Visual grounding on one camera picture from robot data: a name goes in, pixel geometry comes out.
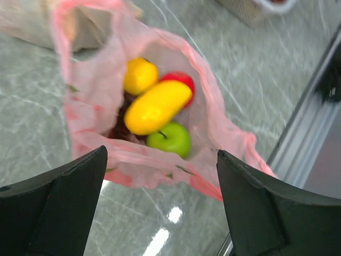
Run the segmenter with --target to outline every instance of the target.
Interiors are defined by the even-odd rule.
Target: yellow fruit
[[[124,116],[126,127],[136,135],[160,130],[187,104],[191,89],[178,81],[164,81],[139,96]]]
[[[156,84],[159,78],[158,68],[144,58],[128,62],[124,78],[124,90],[132,95],[139,95]]]

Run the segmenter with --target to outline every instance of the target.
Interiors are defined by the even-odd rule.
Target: basket
[[[254,26],[274,14],[287,13],[297,2],[297,0],[286,0],[284,3],[279,4],[270,0],[217,1],[248,26]]]

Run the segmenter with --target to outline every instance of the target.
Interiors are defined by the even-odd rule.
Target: green apple
[[[191,152],[191,136],[182,125],[170,122],[160,131],[147,137],[148,147],[157,148],[164,152],[173,152],[186,159]]]

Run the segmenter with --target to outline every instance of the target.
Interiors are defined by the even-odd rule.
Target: red apple
[[[194,84],[192,77],[187,75],[185,72],[173,71],[173,72],[167,73],[163,78],[161,78],[160,82],[167,81],[167,80],[179,81],[181,83],[186,84],[191,89],[192,98],[187,102],[187,104],[184,106],[184,108],[188,107],[192,103],[192,101],[194,99],[194,95],[196,93],[196,86]]]

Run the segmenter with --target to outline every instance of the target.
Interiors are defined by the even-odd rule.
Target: marble floor
[[[341,21],[341,3],[300,0],[250,29],[214,0],[135,0],[147,25],[184,37],[211,65],[227,116],[270,155]],[[0,34],[0,186],[70,160],[55,53]],[[155,190],[104,182],[85,256],[215,256],[223,204],[186,184]]]

